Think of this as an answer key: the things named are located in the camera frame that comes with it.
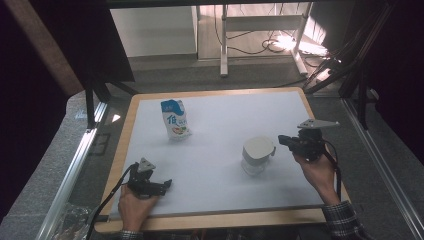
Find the white wall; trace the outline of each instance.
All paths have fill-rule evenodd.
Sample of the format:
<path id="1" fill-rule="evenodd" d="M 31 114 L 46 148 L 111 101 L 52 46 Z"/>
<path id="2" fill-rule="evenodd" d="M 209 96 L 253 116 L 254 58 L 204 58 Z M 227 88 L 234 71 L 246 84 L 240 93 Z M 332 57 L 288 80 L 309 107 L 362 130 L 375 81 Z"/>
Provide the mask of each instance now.
<path id="1" fill-rule="evenodd" d="M 197 52 L 195 7 L 111 9 L 127 57 Z"/>

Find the white board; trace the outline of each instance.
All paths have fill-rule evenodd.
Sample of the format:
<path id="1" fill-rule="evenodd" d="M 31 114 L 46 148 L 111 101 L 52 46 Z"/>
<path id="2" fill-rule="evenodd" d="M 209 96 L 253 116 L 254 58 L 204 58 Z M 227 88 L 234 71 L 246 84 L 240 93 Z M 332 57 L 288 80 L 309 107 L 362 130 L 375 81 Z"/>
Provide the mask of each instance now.
<path id="1" fill-rule="evenodd" d="M 297 136 L 309 115 L 298 92 L 178 98 L 192 135 L 170 141 L 160 102 L 140 101 L 123 171 L 142 157 L 156 165 L 152 182 L 172 179 L 172 186 L 152 216 L 195 215 L 322 205 L 300 166 L 278 135 Z M 260 175 L 241 167 L 243 144 L 269 137 L 276 153 Z M 119 191 L 110 219 L 119 219 Z"/>

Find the wrist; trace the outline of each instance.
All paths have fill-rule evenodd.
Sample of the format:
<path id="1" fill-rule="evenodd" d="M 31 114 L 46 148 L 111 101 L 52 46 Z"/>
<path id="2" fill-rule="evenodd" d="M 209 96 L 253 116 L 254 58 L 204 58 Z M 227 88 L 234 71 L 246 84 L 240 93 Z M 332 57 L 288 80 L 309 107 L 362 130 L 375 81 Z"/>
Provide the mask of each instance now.
<path id="1" fill-rule="evenodd" d="M 318 194 L 320 195 L 324 204 L 327 206 L 337 205 L 341 202 L 339 196 L 333 188 L 325 190 L 319 189 Z"/>
<path id="2" fill-rule="evenodd" d="M 122 230 L 129 232 L 139 232 L 141 228 L 141 224 L 124 224 L 122 226 Z"/>

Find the cup lid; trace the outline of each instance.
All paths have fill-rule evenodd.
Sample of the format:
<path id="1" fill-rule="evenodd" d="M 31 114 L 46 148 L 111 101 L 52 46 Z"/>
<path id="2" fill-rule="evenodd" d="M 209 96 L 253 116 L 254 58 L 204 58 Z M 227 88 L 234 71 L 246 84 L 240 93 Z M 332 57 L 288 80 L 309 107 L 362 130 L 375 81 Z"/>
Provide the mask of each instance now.
<path id="1" fill-rule="evenodd" d="M 263 136 L 247 140 L 243 147 L 251 159 L 262 159 L 268 155 L 274 156 L 275 153 L 274 143 Z"/>

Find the white cup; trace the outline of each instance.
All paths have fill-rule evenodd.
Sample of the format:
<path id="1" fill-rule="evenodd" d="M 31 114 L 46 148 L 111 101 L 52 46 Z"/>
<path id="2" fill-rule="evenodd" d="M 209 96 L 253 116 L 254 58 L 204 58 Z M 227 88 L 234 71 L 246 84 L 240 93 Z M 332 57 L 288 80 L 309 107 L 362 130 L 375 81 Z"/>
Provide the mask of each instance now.
<path id="1" fill-rule="evenodd" d="M 251 138 L 243 145 L 241 166 L 247 174 L 258 175 L 265 170 L 269 156 L 274 156 L 275 150 L 271 139 L 264 136 Z"/>

